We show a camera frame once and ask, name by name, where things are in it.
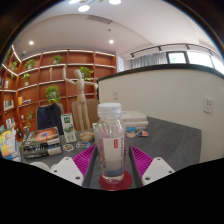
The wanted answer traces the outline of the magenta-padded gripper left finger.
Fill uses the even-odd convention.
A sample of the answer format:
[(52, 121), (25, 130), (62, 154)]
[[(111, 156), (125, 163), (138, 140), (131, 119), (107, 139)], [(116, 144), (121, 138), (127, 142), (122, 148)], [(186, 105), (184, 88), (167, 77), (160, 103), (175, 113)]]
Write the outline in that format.
[(64, 157), (58, 164), (51, 168), (50, 172), (76, 185), (88, 188), (90, 186), (96, 157), (96, 146), (91, 146), (73, 158)]

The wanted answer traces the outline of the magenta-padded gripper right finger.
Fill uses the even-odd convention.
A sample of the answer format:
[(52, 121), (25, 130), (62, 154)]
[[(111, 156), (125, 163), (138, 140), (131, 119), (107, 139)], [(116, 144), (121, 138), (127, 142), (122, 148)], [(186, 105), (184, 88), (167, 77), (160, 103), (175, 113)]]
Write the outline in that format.
[(174, 173), (173, 168), (161, 157), (151, 157), (133, 145), (129, 146), (129, 157), (137, 187), (143, 187)]

